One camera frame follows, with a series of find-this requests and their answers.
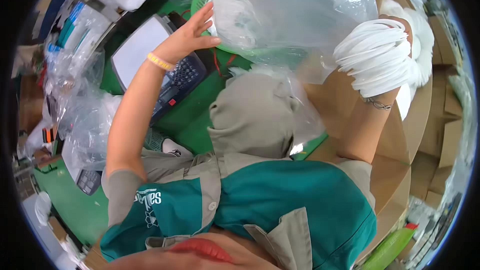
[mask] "wristband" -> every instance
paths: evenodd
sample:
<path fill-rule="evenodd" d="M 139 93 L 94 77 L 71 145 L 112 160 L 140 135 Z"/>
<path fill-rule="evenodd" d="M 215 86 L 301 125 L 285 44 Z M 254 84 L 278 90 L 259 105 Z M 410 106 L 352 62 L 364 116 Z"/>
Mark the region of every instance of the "wristband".
<path fill-rule="evenodd" d="M 160 68 L 165 69 L 166 71 L 171 71 L 171 69 L 174 68 L 174 65 L 172 65 L 171 63 L 165 62 L 164 60 L 160 59 L 158 56 L 154 55 L 151 52 L 147 54 L 147 60 L 159 66 Z"/>

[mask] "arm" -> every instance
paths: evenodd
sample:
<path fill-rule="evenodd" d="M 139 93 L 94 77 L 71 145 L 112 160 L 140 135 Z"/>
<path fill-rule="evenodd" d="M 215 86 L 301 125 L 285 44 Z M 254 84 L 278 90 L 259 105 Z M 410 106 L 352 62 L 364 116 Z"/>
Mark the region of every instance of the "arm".
<path fill-rule="evenodd" d="M 381 15 L 380 18 L 389 18 L 402 22 L 405 25 L 405 32 L 408 34 L 407 40 L 410 42 L 410 45 L 412 44 L 411 27 L 407 21 L 386 15 Z M 399 93 L 399 89 L 396 88 L 375 96 L 374 100 L 384 105 L 392 105 Z M 340 138 L 336 152 L 337 156 L 371 164 L 388 115 L 390 115 L 390 110 L 379 110 L 373 104 L 365 103 L 362 99 L 358 99 Z"/>
<path fill-rule="evenodd" d="M 206 22 L 213 15 L 212 8 L 212 3 L 206 4 L 163 41 L 153 54 L 176 64 L 192 51 L 220 44 L 219 38 L 201 36 L 212 25 L 212 21 Z M 147 175 L 140 157 L 164 75 L 164 69 L 148 60 L 142 63 L 135 74 L 115 113 L 108 135 L 107 177 L 114 171 L 129 169 L 146 181 Z"/>

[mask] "gray sleeve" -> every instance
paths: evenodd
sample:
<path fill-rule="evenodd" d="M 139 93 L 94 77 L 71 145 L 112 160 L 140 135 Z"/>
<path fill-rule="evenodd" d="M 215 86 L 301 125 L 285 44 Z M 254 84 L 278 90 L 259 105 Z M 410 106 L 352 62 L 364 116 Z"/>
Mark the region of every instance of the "gray sleeve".
<path fill-rule="evenodd" d="M 371 209 L 375 211 L 375 197 L 370 192 L 372 165 L 361 160 L 342 159 L 336 166 L 350 177 L 367 199 Z"/>
<path fill-rule="evenodd" d="M 102 188 L 108 198 L 108 226 L 121 223 L 135 200 L 137 189 L 145 182 L 130 170 L 117 170 L 102 177 Z"/>

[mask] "teal shirt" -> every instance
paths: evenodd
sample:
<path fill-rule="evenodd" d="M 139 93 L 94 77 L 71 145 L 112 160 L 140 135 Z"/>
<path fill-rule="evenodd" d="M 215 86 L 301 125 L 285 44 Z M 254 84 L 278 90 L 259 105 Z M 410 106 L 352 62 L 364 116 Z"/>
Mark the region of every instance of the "teal shirt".
<path fill-rule="evenodd" d="M 221 178 L 219 187 L 219 202 L 208 205 L 200 178 L 142 185 L 127 217 L 102 237 L 104 257 L 111 261 L 145 250 L 149 237 L 190 237 L 213 224 L 254 240 L 249 226 L 269 233 L 282 216 L 303 209 L 310 240 L 302 243 L 311 242 L 312 268 L 349 269 L 376 234 L 375 213 L 365 196 L 328 163 L 258 162 Z M 206 205 L 215 214 L 202 225 Z"/>

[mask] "digital scale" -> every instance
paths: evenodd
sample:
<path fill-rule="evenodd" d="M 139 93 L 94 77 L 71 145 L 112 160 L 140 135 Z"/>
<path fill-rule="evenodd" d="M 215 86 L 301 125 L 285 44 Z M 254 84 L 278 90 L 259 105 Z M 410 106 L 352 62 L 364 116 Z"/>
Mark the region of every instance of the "digital scale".
<path fill-rule="evenodd" d="M 177 30 L 172 21 L 175 21 L 178 27 L 185 22 L 177 13 L 171 13 L 169 16 L 170 18 L 167 15 L 153 15 L 112 55 L 112 69 L 123 92 L 128 89 L 147 54 Z M 165 74 L 150 126 L 185 99 L 213 71 L 212 61 L 213 56 L 209 50 L 198 50 L 183 58 L 175 65 L 173 71 Z M 94 194 L 101 185 L 101 171 L 69 169 L 69 172 L 75 184 L 87 195 Z"/>

